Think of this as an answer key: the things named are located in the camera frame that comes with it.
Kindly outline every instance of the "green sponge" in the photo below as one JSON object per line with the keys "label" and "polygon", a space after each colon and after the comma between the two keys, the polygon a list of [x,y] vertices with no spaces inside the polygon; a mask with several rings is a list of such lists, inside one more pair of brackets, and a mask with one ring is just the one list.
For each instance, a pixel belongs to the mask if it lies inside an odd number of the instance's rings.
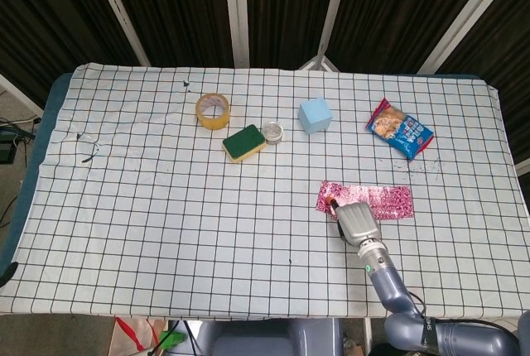
{"label": "green sponge", "polygon": [[223,147],[233,163],[259,152],[265,147],[265,137],[251,124],[223,141]]}

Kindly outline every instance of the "tape roll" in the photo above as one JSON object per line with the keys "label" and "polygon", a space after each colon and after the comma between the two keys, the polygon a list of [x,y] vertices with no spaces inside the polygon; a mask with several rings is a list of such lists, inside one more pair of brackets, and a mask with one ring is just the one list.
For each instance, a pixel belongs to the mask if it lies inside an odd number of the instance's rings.
{"label": "tape roll", "polygon": [[[207,108],[219,106],[223,108],[223,113],[217,118],[207,118],[204,112]],[[230,120],[230,104],[222,94],[206,94],[200,97],[195,104],[195,113],[203,127],[209,130],[220,130],[225,127]]]}

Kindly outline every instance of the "chip bag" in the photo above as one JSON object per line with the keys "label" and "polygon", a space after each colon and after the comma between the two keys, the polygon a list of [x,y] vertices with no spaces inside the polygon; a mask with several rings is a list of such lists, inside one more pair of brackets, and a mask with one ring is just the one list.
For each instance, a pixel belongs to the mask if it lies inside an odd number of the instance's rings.
{"label": "chip bag", "polygon": [[373,112],[366,128],[404,153],[408,160],[413,160],[434,137],[431,130],[394,108],[385,98]]}

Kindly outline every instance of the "shiny pink cloth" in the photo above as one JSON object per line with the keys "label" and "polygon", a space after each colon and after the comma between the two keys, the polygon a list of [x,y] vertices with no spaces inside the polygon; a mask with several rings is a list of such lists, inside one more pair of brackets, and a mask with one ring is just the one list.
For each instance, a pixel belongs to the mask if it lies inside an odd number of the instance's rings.
{"label": "shiny pink cloth", "polygon": [[400,219],[414,216],[411,189],[408,186],[348,186],[322,181],[316,209],[337,219],[325,198],[333,196],[339,205],[365,201],[376,219]]}

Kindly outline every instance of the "light blue cube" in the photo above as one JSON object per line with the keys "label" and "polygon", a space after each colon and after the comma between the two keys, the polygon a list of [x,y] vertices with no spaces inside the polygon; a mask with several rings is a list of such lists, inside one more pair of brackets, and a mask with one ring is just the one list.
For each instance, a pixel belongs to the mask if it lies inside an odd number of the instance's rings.
{"label": "light blue cube", "polygon": [[330,108],[328,108],[328,104],[323,98],[304,101],[300,104],[300,109],[298,109],[298,120],[300,120],[301,126],[304,127],[304,131],[308,134],[326,130],[332,118],[333,115]]}

